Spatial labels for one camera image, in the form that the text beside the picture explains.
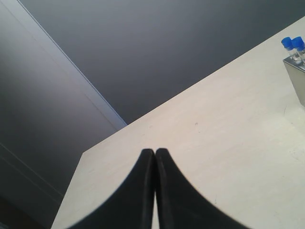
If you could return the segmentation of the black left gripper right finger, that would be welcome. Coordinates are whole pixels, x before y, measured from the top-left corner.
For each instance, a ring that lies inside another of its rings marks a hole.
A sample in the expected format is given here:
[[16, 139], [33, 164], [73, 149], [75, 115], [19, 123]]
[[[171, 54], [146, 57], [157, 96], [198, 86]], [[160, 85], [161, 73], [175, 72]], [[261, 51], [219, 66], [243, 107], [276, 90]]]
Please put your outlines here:
[[157, 149], [155, 161], [159, 228], [247, 228], [205, 199], [182, 174], [166, 148]]

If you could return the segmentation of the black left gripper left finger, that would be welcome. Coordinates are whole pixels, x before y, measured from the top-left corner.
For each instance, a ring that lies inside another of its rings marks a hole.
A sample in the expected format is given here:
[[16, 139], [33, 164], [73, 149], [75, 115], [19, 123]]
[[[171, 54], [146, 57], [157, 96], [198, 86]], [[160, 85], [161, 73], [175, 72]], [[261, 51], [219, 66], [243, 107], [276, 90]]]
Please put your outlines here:
[[155, 154], [143, 149], [120, 186], [68, 229], [150, 229], [155, 193]]

